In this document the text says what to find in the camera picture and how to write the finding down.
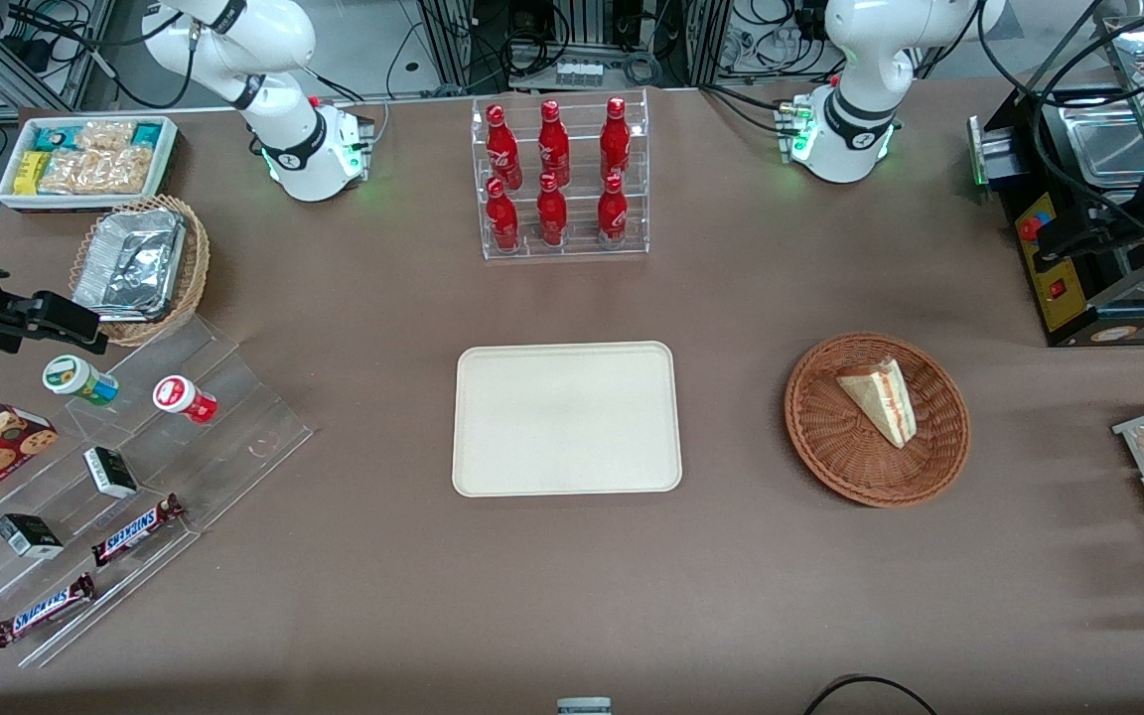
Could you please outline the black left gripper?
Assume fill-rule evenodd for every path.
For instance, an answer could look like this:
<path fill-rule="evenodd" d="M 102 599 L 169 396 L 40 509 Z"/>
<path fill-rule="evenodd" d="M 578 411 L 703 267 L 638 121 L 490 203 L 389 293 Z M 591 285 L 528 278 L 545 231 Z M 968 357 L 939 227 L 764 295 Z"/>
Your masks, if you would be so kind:
<path fill-rule="evenodd" d="M 1125 202 L 1087 185 L 1077 194 L 1088 216 L 1063 214 L 1041 223 L 1036 229 L 1040 261 L 1059 261 L 1075 248 L 1079 256 L 1097 256 L 1144 244 L 1144 180 Z"/>

